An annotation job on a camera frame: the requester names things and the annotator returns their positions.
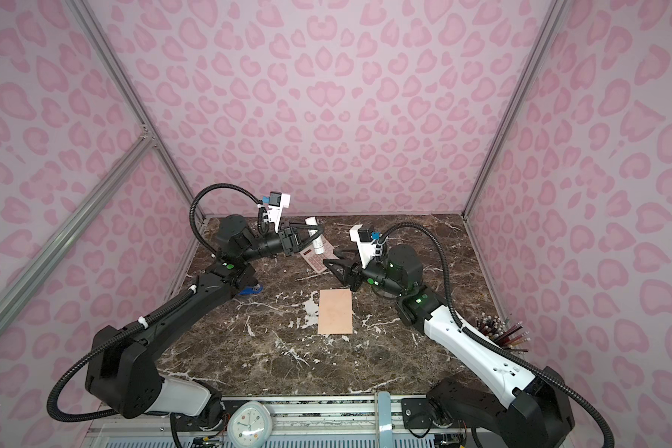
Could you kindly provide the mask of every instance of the pink leopard print wall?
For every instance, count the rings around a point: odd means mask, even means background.
[[[0,292],[139,133],[59,0],[0,1]]]
[[[85,424],[50,419],[54,382],[101,328],[124,326],[162,303],[188,244],[187,203],[149,153],[0,338],[0,448],[67,448]],[[60,407],[93,411],[82,370]]]
[[[575,3],[472,223],[531,359],[672,447],[672,1]]]
[[[358,214],[462,210],[550,0],[90,4],[195,192]]]

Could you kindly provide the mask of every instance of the clock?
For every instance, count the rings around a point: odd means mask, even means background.
[[[267,441],[273,428],[267,408],[258,401],[250,401],[231,416],[226,431],[238,448],[257,448]]]

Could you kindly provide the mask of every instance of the metal rail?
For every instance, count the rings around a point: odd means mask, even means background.
[[[209,224],[209,219],[206,218],[201,227],[199,228],[199,233],[204,235],[204,232],[206,231],[206,227]],[[189,243],[189,246],[187,246],[187,250],[184,251],[184,255],[182,256],[182,260],[179,262],[179,266],[177,267],[176,272],[174,273],[174,279],[172,280],[172,283],[170,284],[170,287],[167,288],[168,295],[164,297],[164,300],[169,300],[169,298],[172,298],[179,294],[179,291],[182,290],[182,283],[184,283],[184,279],[187,276],[187,273],[189,272],[189,267],[192,265],[192,261],[194,260],[194,256],[197,253],[197,249],[199,249],[199,241],[196,240],[196,238],[192,239],[191,243]]]
[[[273,418],[274,430],[271,434],[275,437],[371,436],[376,439],[380,431],[379,419],[382,421],[387,418],[383,410],[390,409],[394,439],[406,436],[416,440],[403,426],[401,399],[424,397],[391,395],[388,403],[381,404],[374,395],[241,396],[224,397],[223,400],[261,402]],[[379,405],[382,409],[380,413],[377,412]],[[116,416],[94,420],[87,431],[83,448],[107,446],[108,441],[116,439],[152,441],[156,440],[155,437],[164,436],[165,432],[168,434],[169,428],[168,417],[140,416],[128,420]],[[457,429],[431,429],[432,434],[456,432]],[[180,438],[210,435],[214,435],[214,432],[181,432]],[[489,448],[504,448],[501,438],[490,431],[479,429],[479,436]]]
[[[525,103],[528,90],[538,76],[538,71],[545,61],[547,51],[550,49],[553,40],[555,40],[557,31],[564,23],[564,18],[567,16],[567,11],[570,9],[572,3],[572,0],[553,0],[553,3],[550,4],[550,8],[547,10],[538,37],[530,50],[528,60],[526,61],[520,79],[515,86],[515,91],[513,92],[510,102],[503,114],[503,118],[498,125],[498,129],[495,132],[495,137],[490,145],[490,149],[488,149],[485,161],[478,172],[473,185],[473,191],[466,200],[465,207],[463,208],[464,220],[467,220],[470,217],[471,212],[475,208],[475,204],[485,187],[485,183],[495,164],[495,160],[503,148],[513,123],[515,123],[515,120],[517,119],[520,108],[523,103]]]
[[[25,308],[37,289],[60,264],[152,146],[149,133],[140,137],[81,202],[72,216],[57,229],[45,246],[42,246],[40,253],[29,262],[20,277],[0,294],[0,336]]]
[[[177,185],[177,189],[182,196],[184,196],[184,199],[188,203],[191,203],[194,200],[194,194],[192,194],[189,184],[187,184],[187,181],[182,176],[179,168],[177,168],[177,165],[167,150],[167,146],[164,144],[157,128],[154,126],[152,119],[147,113],[146,107],[142,103],[137,91],[134,89],[134,85],[127,76],[126,70],[117,58],[115,51],[112,49],[112,45],[107,39],[107,34],[105,34],[105,31],[100,26],[92,8],[87,4],[86,0],[66,0],[66,3],[72,10],[72,14],[80,24],[82,31],[85,33],[85,37],[90,41],[97,56],[102,60],[109,76],[115,82],[116,88],[125,98],[127,107],[132,111],[137,118],[137,121],[142,124],[144,130],[152,133],[152,136],[155,139],[157,154],[167,168],[167,172]],[[196,218],[197,222],[201,222],[204,219],[204,212],[201,208],[197,208]]]

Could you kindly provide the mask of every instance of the marble table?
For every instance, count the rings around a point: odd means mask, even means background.
[[[351,245],[348,229],[353,224],[371,224],[385,231],[404,220],[432,229],[446,248],[458,311],[471,323],[481,312],[495,315],[460,216],[319,218],[326,226],[326,238],[342,248]],[[210,220],[207,238],[216,232],[218,222]],[[255,229],[254,219],[249,222]],[[389,237],[389,242],[412,245],[423,261],[424,280],[443,293],[438,255],[425,235],[403,228]],[[200,247],[185,285],[211,260]],[[321,336],[317,335],[315,316],[318,291],[342,287],[335,277],[328,271],[315,274],[299,255],[279,255],[253,265],[264,290],[258,295],[237,296],[199,320],[162,355],[158,368],[163,374],[206,381],[229,396],[333,395],[377,389],[425,393],[446,376],[484,388],[444,348],[404,327],[393,302],[376,296],[368,285],[353,295],[353,334]]]

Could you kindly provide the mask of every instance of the white bottle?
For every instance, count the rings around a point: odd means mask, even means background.
[[[318,223],[316,222],[316,217],[310,217],[306,218],[306,224],[310,226],[315,226]],[[316,234],[318,230],[309,230],[309,235],[314,235]],[[314,246],[314,252],[316,252],[318,255],[321,255],[324,253],[324,242],[321,239],[321,236],[316,238],[313,243],[311,243]]]

